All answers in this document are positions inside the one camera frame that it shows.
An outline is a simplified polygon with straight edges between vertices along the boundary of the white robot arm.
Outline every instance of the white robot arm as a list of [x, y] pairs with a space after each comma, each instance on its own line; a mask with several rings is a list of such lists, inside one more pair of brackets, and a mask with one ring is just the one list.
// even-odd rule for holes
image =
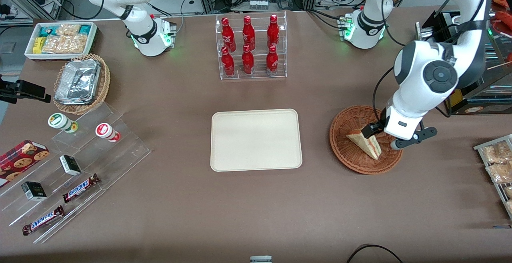
[[458, 27], [461, 35], [456, 44], [413, 41], [395, 59], [394, 75], [400, 87], [389, 99], [380, 122], [384, 132], [399, 138], [400, 144], [394, 148], [408, 146], [404, 141], [417, 140], [416, 129], [423, 116], [442, 103], [456, 87], [473, 83], [484, 70], [479, 50], [487, 24], [487, 0], [454, 1], [461, 15]]
[[393, 0], [366, 0], [364, 10], [346, 14], [343, 27], [344, 40], [361, 49], [369, 49], [377, 44], [384, 33], [384, 18], [393, 9]]
[[132, 33], [135, 47], [146, 56], [156, 56], [171, 48], [174, 44], [174, 30], [169, 22], [152, 18], [145, 3], [150, 0], [89, 0], [97, 6], [103, 6], [119, 17]]

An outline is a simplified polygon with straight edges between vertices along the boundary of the cookie box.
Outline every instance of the cookie box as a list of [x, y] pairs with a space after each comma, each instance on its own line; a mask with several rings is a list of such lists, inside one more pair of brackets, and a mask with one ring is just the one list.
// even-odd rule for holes
[[25, 140], [0, 156], [0, 187], [50, 154], [42, 144]]

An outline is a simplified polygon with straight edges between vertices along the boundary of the coca-cola bottle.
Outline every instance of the coca-cola bottle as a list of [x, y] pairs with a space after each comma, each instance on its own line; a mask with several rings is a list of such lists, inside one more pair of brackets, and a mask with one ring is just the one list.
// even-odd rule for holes
[[229, 50], [225, 46], [223, 46], [221, 48], [221, 52], [222, 52], [221, 61], [222, 61], [224, 73], [226, 74], [227, 77], [233, 77], [234, 76], [233, 57], [229, 54]]
[[247, 44], [251, 51], [254, 50], [256, 48], [256, 36], [254, 35], [254, 27], [250, 16], [244, 16], [242, 35], [244, 36], [244, 44]]
[[236, 43], [234, 42], [234, 32], [231, 26], [229, 26], [229, 19], [224, 17], [221, 19], [222, 22], [222, 41], [224, 45], [229, 48], [230, 52], [234, 52], [236, 50]]
[[244, 72], [247, 75], [252, 75], [254, 72], [254, 56], [251, 53], [249, 45], [245, 44], [243, 48], [242, 63], [244, 65]]
[[276, 54], [276, 46], [272, 45], [268, 49], [267, 54], [267, 74], [274, 76], [278, 73], [278, 60], [279, 56]]
[[267, 29], [267, 45], [270, 48], [272, 45], [277, 46], [279, 43], [279, 26], [278, 26], [278, 16], [272, 14], [270, 16], [270, 24]]

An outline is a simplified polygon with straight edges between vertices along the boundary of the wicker basket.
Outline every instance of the wicker basket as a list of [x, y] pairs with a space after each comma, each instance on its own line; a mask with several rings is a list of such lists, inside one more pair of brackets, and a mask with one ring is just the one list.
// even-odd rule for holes
[[[55, 96], [53, 98], [53, 103], [57, 106], [57, 108], [66, 113], [72, 113], [76, 115], [82, 115], [86, 112], [93, 110], [94, 108], [97, 108], [98, 106], [105, 101], [106, 94], [108, 93], [108, 85], [110, 84], [110, 71], [108, 70], [108, 66], [106, 66], [106, 63], [101, 57], [95, 55], [95, 54], [88, 54], [80, 57], [76, 57], [71, 59], [71, 61], [80, 61], [80, 60], [87, 60], [87, 59], [95, 59], [101, 64], [101, 70], [100, 70], [100, 77], [98, 80], [98, 88], [96, 90], [96, 99], [95, 101], [90, 105], [64, 105], [57, 103], [55, 101]], [[57, 80], [55, 81], [55, 85], [53, 87], [53, 91], [57, 92], [57, 88], [59, 86], [60, 77], [62, 76], [62, 72], [64, 71], [64, 65], [59, 72], [59, 75], [57, 76]]]
[[390, 146], [390, 143], [396, 138], [387, 133], [381, 132], [375, 135], [382, 149], [382, 154], [378, 160], [369, 157], [346, 137], [346, 134], [351, 130], [360, 130], [372, 122], [375, 122], [373, 108], [355, 105], [342, 110], [336, 115], [329, 130], [331, 147], [336, 157], [348, 168], [362, 174], [388, 172], [402, 158], [402, 150], [394, 150]]

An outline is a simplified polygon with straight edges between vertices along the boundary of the table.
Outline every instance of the table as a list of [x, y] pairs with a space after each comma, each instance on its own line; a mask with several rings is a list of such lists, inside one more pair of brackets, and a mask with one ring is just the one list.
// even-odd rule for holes
[[[432, 7], [397, 8], [389, 20], [399, 41]], [[340, 10], [335, 14], [344, 14]], [[439, 134], [406, 148], [382, 175], [355, 173], [336, 159], [328, 130], [334, 116], [371, 104], [375, 83], [400, 46], [386, 35], [371, 50], [340, 42], [338, 32], [305, 12], [288, 12], [288, 77], [222, 82], [214, 16], [187, 17], [176, 48], [144, 57], [121, 21], [97, 21], [96, 53], [110, 67], [107, 102], [154, 152], [43, 245], [33, 245], [0, 215], [3, 262], [338, 263], [364, 243], [406, 262], [510, 261], [512, 231], [472, 146], [510, 133], [510, 115], [444, 118]], [[21, 79], [53, 90], [62, 62], [27, 60]], [[377, 105], [397, 89], [383, 81]], [[216, 173], [210, 168], [215, 112], [293, 108], [302, 156], [298, 169]], [[53, 104], [20, 100], [0, 126], [0, 152], [24, 139], [44, 143], [57, 130]], [[388, 262], [365, 250], [353, 262]]]

